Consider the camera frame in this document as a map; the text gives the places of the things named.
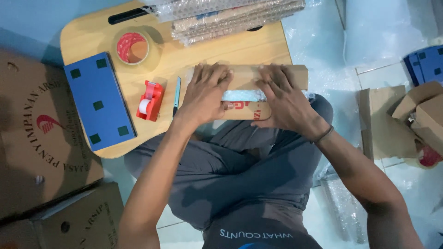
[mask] hand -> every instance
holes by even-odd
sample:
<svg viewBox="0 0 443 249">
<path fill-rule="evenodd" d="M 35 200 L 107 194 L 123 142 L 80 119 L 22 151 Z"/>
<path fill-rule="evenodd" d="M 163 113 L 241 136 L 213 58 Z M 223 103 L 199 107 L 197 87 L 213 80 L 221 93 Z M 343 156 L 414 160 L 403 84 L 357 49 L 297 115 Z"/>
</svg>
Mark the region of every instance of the hand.
<svg viewBox="0 0 443 249">
<path fill-rule="evenodd" d="M 221 119 L 225 110 L 234 108 L 231 102 L 222 101 L 222 95 L 233 78 L 233 71 L 226 65 L 198 64 L 176 116 L 192 121 L 194 128 Z"/>
<path fill-rule="evenodd" d="M 294 74 L 285 65 L 260 66 L 258 71 L 262 79 L 256 84 L 268 99 L 272 114 L 251 125 L 294 131 L 310 141 L 328 130 L 329 125 L 311 107 L 297 86 Z"/>
</svg>

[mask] bracelet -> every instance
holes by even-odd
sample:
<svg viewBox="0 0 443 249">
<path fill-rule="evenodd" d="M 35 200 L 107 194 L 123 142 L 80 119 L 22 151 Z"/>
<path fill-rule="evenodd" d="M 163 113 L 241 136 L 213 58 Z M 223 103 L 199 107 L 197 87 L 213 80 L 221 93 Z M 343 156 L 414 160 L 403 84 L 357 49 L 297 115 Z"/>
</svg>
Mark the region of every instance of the bracelet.
<svg viewBox="0 0 443 249">
<path fill-rule="evenodd" d="M 318 142 L 320 142 L 323 138 L 327 137 L 329 134 L 331 134 L 334 131 L 334 127 L 332 125 L 330 125 L 329 129 L 323 133 L 317 140 L 315 141 L 310 141 L 311 144 L 317 144 Z"/>
</svg>

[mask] gray pants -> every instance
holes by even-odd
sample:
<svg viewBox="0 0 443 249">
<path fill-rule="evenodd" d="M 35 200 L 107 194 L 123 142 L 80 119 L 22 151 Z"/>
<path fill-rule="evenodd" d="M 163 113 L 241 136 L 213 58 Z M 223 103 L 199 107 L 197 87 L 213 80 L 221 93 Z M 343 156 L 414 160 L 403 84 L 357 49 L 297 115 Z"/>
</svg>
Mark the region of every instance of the gray pants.
<svg viewBox="0 0 443 249">
<path fill-rule="evenodd" d="M 324 97 L 316 95 L 311 106 L 329 124 L 332 122 L 333 110 Z M 305 209 L 321 152 L 295 132 L 250 124 L 251 121 L 236 121 L 207 142 L 189 141 L 169 197 L 175 216 L 203 230 L 217 214 L 245 200 L 284 200 Z M 125 155 L 125 165 L 135 178 L 163 136 Z M 263 160 L 243 153 L 271 144 L 274 146 Z"/>
</svg>

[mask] wooden lap desk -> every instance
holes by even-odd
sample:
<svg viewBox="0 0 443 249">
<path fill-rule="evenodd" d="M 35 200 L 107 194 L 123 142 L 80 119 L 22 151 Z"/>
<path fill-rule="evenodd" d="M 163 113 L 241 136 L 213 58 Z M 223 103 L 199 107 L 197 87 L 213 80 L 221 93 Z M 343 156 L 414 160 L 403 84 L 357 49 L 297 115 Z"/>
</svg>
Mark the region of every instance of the wooden lap desk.
<svg viewBox="0 0 443 249">
<path fill-rule="evenodd" d="M 137 137 L 95 151 L 94 153 L 100 157 L 120 157 L 148 139 L 167 131 L 172 119 L 177 76 L 185 68 L 200 62 L 213 64 L 217 61 L 233 65 L 257 65 L 272 62 L 292 64 L 281 22 L 265 25 L 258 31 L 245 31 L 190 47 L 184 47 L 178 41 L 172 40 L 171 23 L 159 23 L 157 18 L 151 14 L 114 25 L 108 23 L 109 16 L 142 6 L 142 3 L 132 1 L 88 14 L 67 24 L 60 36 L 60 47 L 65 65 L 104 51 L 110 51 L 113 49 L 116 34 L 127 27 L 151 26 L 164 41 L 163 44 L 160 44 L 163 49 L 160 62 L 152 72 L 147 72 L 142 68 L 127 68 L 122 63 L 115 63 L 119 60 L 118 58 L 111 58 Z M 136 117 L 140 96 L 146 90 L 145 80 L 166 86 L 159 118 L 156 122 Z M 185 92 L 186 83 L 182 79 L 180 101 L 183 101 Z"/>
</svg>

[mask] person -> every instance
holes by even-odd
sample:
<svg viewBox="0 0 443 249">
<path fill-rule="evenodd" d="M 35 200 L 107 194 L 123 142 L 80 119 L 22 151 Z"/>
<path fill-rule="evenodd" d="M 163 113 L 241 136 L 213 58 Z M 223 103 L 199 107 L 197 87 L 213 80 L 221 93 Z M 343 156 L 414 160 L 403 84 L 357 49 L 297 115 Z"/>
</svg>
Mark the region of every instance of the person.
<svg viewBox="0 0 443 249">
<path fill-rule="evenodd" d="M 196 141 L 190 138 L 198 126 L 233 107 L 222 95 L 234 72 L 217 63 L 195 67 L 168 131 L 125 156 L 138 180 L 120 221 L 119 247 L 160 248 L 155 226 L 169 203 L 175 216 L 203 231 L 204 249 L 319 249 L 302 214 L 323 153 L 368 213 L 370 248 L 423 248 L 394 184 L 334 131 L 329 102 L 306 98 L 284 65 L 259 72 L 270 118 L 236 121 Z M 245 152 L 271 144 L 262 160 Z"/>
</svg>

